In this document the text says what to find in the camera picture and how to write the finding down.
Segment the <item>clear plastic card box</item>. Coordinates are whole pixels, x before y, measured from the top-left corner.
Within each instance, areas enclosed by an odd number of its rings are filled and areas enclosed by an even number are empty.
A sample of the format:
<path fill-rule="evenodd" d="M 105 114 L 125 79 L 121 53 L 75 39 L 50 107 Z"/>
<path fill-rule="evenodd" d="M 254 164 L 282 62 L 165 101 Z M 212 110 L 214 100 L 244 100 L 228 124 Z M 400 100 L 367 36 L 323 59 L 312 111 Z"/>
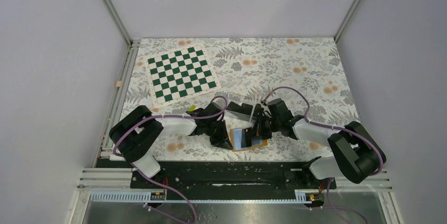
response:
<path fill-rule="evenodd" d="M 217 92 L 215 96 L 223 96 L 227 100 L 225 116 L 254 123 L 266 108 L 261 104 L 261 97 L 252 94 L 234 92 Z"/>

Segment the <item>orange leather card holder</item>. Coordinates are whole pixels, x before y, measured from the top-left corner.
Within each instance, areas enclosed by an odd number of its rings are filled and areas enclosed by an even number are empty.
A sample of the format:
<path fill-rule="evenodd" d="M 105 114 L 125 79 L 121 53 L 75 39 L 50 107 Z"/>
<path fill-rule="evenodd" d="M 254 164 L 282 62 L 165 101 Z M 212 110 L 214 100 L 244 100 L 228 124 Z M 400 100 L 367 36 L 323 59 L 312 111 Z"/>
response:
<path fill-rule="evenodd" d="M 268 145 L 268 141 L 266 139 L 262 139 L 256 135 L 253 135 L 252 133 L 252 128 L 231 129 L 229 131 L 229 138 L 232 144 L 232 151 L 248 151 Z"/>

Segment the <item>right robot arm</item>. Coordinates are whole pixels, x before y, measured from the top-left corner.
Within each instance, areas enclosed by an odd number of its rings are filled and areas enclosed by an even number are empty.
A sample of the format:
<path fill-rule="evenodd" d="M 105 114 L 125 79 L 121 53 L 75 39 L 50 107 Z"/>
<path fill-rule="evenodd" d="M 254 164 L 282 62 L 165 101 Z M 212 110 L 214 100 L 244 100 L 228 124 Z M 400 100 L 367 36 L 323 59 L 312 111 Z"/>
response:
<path fill-rule="evenodd" d="M 327 146 L 328 158 L 316 157 L 306 163 L 302 174 L 304 185 L 315 188 L 326 178 L 345 177 L 355 184 L 381 171 L 386 155 L 368 131 L 357 121 L 345 126 L 325 125 L 293 115 L 282 99 L 274 99 L 263 108 L 255 106 L 251 137 L 270 139 L 274 132 L 295 140 L 307 140 Z"/>

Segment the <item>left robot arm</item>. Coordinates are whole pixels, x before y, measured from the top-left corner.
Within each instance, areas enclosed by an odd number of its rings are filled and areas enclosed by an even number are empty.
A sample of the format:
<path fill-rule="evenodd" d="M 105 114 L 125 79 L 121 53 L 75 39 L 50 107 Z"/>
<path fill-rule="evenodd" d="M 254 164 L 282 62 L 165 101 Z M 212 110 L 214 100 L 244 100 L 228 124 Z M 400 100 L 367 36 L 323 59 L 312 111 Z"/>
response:
<path fill-rule="evenodd" d="M 163 174 L 149 149 L 159 137 L 168 135 L 206 135 L 214 147 L 232 150 L 222 108 L 215 102 L 204 109 L 184 114 L 155 114 L 145 105 L 138 106 L 109 131 L 113 154 L 121 156 L 143 174 L 152 188 L 163 183 Z"/>

